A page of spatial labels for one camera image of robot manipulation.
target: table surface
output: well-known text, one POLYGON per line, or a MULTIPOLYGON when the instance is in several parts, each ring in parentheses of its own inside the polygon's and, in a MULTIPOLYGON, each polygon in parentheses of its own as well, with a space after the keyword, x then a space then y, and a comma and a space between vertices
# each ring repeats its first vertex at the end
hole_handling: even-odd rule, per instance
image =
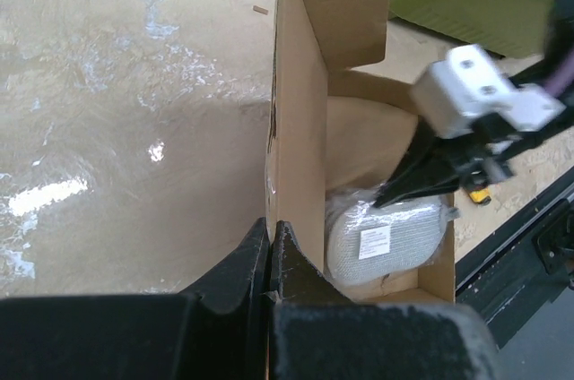
MULTIPOLYGON (((274 0, 3 6, 0 295, 179 290, 265 215, 274 0)), ((452 46, 391 22, 365 70, 411 82, 452 46)), ((457 194, 458 258, 574 164, 572 135, 489 206, 457 194)))

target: gray floor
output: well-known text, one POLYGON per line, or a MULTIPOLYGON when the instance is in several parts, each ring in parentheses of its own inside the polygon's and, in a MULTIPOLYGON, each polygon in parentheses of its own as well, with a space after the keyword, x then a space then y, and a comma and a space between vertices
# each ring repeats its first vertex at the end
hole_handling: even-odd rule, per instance
POLYGON ((574 378, 574 291, 543 306, 500 351, 506 378, 574 378))

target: open cardboard box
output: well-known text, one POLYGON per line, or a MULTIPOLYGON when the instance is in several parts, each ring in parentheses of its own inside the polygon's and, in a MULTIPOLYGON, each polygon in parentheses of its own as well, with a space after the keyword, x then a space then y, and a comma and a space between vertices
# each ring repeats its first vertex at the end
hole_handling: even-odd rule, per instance
MULTIPOLYGON (((320 271, 327 95, 381 101, 416 113, 408 84, 349 69, 384 59, 387 12, 388 0, 277 0, 267 218, 272 229, 278 220, 289 221, 302 252, 320 271)), ((345 293, 377 302, 453 302, 454 252, 450 225, 432 265, 345 293)))

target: robotic arm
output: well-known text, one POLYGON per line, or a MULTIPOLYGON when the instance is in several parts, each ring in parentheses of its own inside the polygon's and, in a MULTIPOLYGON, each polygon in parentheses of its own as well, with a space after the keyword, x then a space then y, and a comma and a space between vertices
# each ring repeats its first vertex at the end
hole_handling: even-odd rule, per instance
POLYGON ((525 71, 507 78, 480 47, 457 47, 411 95, 419 124, 376 207, 512 177, 510 159, 574 125, 574 0, 554 1, 544 58, 525 71))

